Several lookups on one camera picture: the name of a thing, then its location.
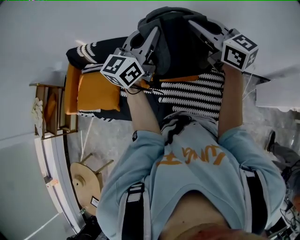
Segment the person's bare neck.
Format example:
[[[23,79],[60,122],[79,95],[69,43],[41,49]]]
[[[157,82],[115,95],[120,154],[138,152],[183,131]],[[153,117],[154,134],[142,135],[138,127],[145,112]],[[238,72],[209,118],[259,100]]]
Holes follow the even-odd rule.
[[[185,193],[160,233],[159,240],[192,240],[210,227],[229,227],[219,210],[199,191]]]

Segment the white soft item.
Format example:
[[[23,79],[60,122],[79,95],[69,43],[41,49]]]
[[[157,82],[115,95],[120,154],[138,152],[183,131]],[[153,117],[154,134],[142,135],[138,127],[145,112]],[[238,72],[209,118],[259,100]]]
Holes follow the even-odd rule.
[[[33,107],[31,110],[31,116],[37,130],[37,134],[42,137],[42,127],[43,127],[43,101],[39,98],[34,99]]]

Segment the wooden shelf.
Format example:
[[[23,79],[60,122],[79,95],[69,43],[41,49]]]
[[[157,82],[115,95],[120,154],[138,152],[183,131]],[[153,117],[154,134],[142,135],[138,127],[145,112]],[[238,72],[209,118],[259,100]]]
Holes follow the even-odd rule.
[[[43,101],[43,127],[42,127],[42,137],[37,134],[37,130],[34,126],[34,133],[35,136],[44,140],[46,138],[54,138],[57,136],[64,136],[70,133],[75,133],[78,131],[78,116],[75,115],[68,115],[66,114],[65,110],[65,87],[62,86],[54,86],[48,84],[41,84],[41,83],[31,83],[29,84],[30,87],[35,87],[35,98],[39,98]],[[57,112],[56,112],[56,122],[54,128],[50,131],[46,128],[45,122],[45,106],[47,100],[52,92],[57,93]]]

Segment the white door frame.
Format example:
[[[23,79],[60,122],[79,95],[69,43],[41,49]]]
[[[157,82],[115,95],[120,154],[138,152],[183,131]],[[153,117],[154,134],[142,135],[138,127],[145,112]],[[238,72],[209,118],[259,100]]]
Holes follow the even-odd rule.
[[[73,233],[84,227],[85,221],[75,197],[69,167],[67,165],[62,136],[34,140],[38,163],[50,198],[60,215],[68,222]],[[47,183],[57,179],[59,184],[51,187]]]

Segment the person's right forearm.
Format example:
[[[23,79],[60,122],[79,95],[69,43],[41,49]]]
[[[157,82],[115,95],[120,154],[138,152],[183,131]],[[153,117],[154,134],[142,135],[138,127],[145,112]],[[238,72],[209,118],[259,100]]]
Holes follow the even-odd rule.
[[[219,112],[218,137],[226,131],[239,127],[243,124],[242,96],[243,76],[242,73],[227,65],[223,65],[225,82],[223,98]]]

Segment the white table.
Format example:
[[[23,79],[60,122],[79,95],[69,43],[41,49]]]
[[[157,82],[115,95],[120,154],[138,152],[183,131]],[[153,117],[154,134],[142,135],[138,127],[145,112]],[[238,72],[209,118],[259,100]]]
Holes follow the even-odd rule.
[[[300,112],[300,79],[288,77],[256,86],[256,106]]]

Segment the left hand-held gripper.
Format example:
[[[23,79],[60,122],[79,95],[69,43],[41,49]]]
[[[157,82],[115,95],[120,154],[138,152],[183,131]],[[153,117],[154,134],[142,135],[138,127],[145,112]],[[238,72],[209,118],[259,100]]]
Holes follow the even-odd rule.
[[[160,37],[159,27],[154,27],[143,44],[140,32],[133,32],[103,64],[100,73],[112,84],[128,89],[141,79],[149,82],[156,66],[151,59]]]

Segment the round wooden stool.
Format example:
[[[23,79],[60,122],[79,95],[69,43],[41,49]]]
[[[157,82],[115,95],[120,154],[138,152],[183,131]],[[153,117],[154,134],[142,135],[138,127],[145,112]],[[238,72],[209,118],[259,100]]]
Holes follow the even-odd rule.
[[[87,166],[87,160],[92,155],[90,153],[80,162],[72,163],[70,165],[70,173],[76,198],[81,209],[94,216],[103,188],[102,171],[112,164],[113,160],[109,160],[108,163],[94,171]]]

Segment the dark grey garment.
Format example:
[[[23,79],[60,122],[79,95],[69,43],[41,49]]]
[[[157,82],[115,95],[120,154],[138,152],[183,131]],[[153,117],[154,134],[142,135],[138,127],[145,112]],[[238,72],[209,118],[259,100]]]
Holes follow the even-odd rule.
[[[191,30],[189,20],[207,30],[207,21],[212,21],[201,13],[181,7],[161,7],[139,21],[137,29],[143,38],[147,38],[154,27],[160,29],[151,56],[156,66],[155,81],[200,75],[209,66],[212,48]]]

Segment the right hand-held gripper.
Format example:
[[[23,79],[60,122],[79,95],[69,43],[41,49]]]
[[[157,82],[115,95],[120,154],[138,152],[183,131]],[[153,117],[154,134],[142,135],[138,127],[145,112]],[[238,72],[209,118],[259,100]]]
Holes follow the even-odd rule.
[[[194,21],[189,20],[188,23],[196,36],[212,48],[216,48],[216,35],[225,35],[221,49],[208,57],[208,62],[216,70],[227,64],[243,72],[255,62],[258,45],[236,29],[228,30],[222,23],[213,21],[207,21],[208,30]]]

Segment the black white striped blanket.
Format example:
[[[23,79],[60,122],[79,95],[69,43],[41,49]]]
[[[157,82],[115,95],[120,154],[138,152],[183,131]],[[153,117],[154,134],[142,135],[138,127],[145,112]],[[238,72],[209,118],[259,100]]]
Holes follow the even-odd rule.
[[[121,47],[125,40],[125,37],[118,37],[69,49],[66,53],[67,60],[83,74],[100,72],[108,55],[115,48]],[[210,67],[200,75],[159,80],[154,86],[145,82],[142,85],[147,89],[146,97],[159,121],[180,111],[218,120],[224,80],[223,73]],[[115,120],[98,119],[107,122]]]

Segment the orange cloth item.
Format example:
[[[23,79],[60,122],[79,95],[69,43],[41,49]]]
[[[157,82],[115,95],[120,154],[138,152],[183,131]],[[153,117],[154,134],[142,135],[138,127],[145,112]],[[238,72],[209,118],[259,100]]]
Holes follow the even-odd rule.
[[[45,122],[48,131],[54,128],[56,122],[57,99],[57,93],[52,92],[45,106]]]

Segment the person's left forearm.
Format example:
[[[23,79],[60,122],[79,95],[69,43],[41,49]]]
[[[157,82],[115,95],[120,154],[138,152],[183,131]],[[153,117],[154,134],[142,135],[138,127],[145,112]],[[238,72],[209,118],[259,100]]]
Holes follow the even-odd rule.
[[[130,109],[134,131],[148,131],[161,134],[158,120],[142,90],[126,90],[127,103]]]

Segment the orange sofa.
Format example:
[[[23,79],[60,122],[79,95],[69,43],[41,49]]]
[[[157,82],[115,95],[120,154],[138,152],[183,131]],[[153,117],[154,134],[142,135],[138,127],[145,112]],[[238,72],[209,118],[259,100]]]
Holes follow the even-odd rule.
[[[84,111],[77,110],[77,97],[79,90],[79,80],[80,75],[83,74],[81,70],[75,68],[71,64],[68,65],[67,75],[66,75],[66,84],[65,84],[65,110],[68,115],[82,115],[86,117],[97,117],[105,119],[115,119],[115,120],[131,120],[130,111],[126,101],[126,93],[120,91],[120,111],[116,110],[92,110]]]

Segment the person's light blue shirt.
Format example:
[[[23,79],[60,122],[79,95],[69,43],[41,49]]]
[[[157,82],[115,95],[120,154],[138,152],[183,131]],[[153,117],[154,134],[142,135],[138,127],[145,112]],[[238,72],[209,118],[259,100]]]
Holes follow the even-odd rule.
[[[167,116],[161,134],[135,131],[102,190],[97,220],[109,240],[159,240],[180,198],[199,191],[227,229],[192,240],[259,240],[285,196],[267,154],[242,127],[218,137],[218,122],[189,113]]]

